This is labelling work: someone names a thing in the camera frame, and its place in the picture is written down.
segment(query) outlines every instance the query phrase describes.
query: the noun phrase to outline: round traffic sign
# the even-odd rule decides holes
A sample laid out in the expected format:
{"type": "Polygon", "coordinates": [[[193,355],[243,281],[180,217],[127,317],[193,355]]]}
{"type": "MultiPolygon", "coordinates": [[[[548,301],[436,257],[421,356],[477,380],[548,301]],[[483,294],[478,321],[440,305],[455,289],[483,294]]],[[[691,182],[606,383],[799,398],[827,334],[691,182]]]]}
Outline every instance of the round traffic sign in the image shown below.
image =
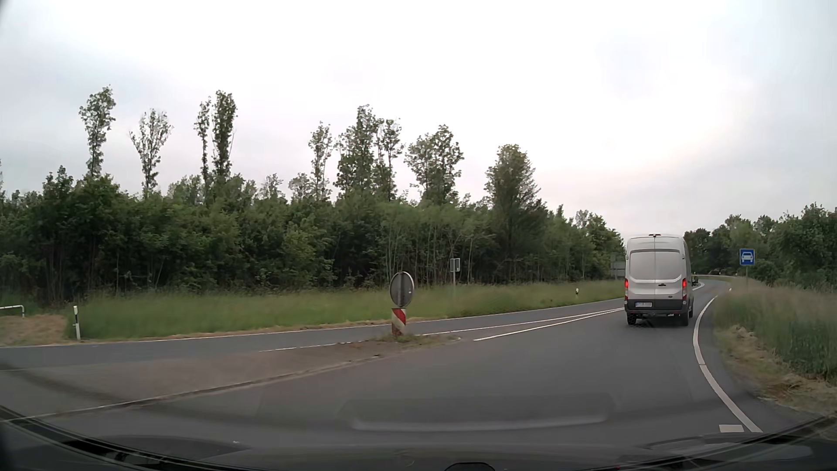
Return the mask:
{"type": "Polygon", "coordinates": [[[406,308],[410,304],[413,300],[413,291],[415,291],[413,277],[407,272],[396,273],[393,280],[389,282],[389,297],[397,308],[406,308]]]}

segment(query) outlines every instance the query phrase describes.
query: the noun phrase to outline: windshield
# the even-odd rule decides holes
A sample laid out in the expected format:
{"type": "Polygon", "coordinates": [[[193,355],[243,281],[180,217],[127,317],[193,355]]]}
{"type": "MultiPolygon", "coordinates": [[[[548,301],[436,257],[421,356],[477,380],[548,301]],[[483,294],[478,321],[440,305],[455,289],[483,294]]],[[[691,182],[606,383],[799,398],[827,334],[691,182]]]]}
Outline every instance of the windshield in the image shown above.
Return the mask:
{"type": "Polygon", "coordinates": [[[0,443],[591,469],[828,416],[836,27],[0,2],[0,443]]]}

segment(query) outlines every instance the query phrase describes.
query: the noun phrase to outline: forest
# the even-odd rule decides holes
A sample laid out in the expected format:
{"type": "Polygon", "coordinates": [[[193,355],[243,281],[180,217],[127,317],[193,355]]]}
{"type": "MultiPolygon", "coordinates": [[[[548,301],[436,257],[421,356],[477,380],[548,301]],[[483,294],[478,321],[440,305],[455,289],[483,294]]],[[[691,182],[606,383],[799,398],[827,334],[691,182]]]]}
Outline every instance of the forest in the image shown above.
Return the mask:
{"type": "Polygon", "coordinates": [[[596,280],[611,276],[619,234],[600,215],[547,208],[526,152],[498,147],[485,171],[487,195],[456,189],[465,156],[453,131],[407,142],[398,120],[357,108],[354,124],[312,130],[311,171],[263,182],[233,170],[238,114],[231,93],[196,106],[201,168],[163,191],[157,165],[172,133],[165,111],[144,113],[131,141],[141,161],[141,192],[129,194],[106,172],[102,144],[115,118],[113,89],[80,106],[90,158],[86,174],[50,172],[40,191],[10,194],[0,174],[0,291],[61,305],[91,293],[277,292],[380,287],[397,271],[419,286],[596,280]],[[330,182],[326,161],[336,158],[330,182]],[[420,189],[407,200],[394,183],[403,159],[420,189]]]}
{"type": "Polygon", "coordinates": [[[756,251],[748,276],[769,286],[833,291],[837,286],[837,210],[812,203],[799,215],[778,219],[762,215],[755,221],[730,215],[712,232],[685,234],[697,273],[744,275],[738,249],[756,251]]]}

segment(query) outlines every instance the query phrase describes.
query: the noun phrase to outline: van rear door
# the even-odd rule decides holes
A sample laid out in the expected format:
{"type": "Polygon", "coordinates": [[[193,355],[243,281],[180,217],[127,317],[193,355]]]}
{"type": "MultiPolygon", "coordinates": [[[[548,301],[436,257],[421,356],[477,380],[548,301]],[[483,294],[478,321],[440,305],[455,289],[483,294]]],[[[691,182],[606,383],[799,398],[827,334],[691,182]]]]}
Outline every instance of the van rear door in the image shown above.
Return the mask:
{"type": "Polygon", "coordinates": [[[654,237],[638,237],[631,241],[628,254],[628,299],[631,302],[656,298],[654,237]]]}
{"type": "Polygon", "coordinates": [[[655,241],[655,307],[683,308],[683,279],[686,278],[686,254],[680,252],[678,239],[657,237],[655,241]]]}

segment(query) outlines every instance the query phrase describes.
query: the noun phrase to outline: grass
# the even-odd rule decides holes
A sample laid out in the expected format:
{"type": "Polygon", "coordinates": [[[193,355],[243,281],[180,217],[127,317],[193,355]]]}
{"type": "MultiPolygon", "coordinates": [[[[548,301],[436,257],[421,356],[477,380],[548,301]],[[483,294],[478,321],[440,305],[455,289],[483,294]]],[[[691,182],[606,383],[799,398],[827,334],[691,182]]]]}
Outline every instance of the grass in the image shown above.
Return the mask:
{"type": "MultiPolygon", "coordinates": [[[[622,281],[514,286],[419,288],[410,318],[458,318],[588,303],[623,295],[622,281]],[[579,288],[578,298],[575,288],[579,288]]],[[[392,315],[388,291],[297,292],[281,295],[139,294],[100,296],[79,305],[86,339],[138,339],[177,334],[234,332],[276,326],[383,321],[392,315]]],[[[74,337],[72,307],[66,335],[74,337]]]]}
{"type": "MultiPolygon", "coordinates": [[[[40,314],[49,311],[39,303],[22,294],[0,290],[0,307],[17,306],[19,304],[22,304],[26,308],[26,314],[40,314]]],[[[0,317],[3,316],[20,316],[20,308],[0,309],[0,317]]]]}
{"type": "Polygon", "coordinates": [[[739,282],[717,299],[714,320],[754,333],[796,373],[837,384],[837,294],[739,282]]]}
{"type": "Polygon", "coordinates": [[[746,328],[735,325],[716,329],[715,334],[724,364],[757,396],[819,415],[830,415],[837,409],[837,386],[796,373],[746,328]]]}
{"type": "Polygon", "coordinates": [[[66,341],[62,316],[35,314],[0,317],[0,347],[57,344],[66,341]]]}

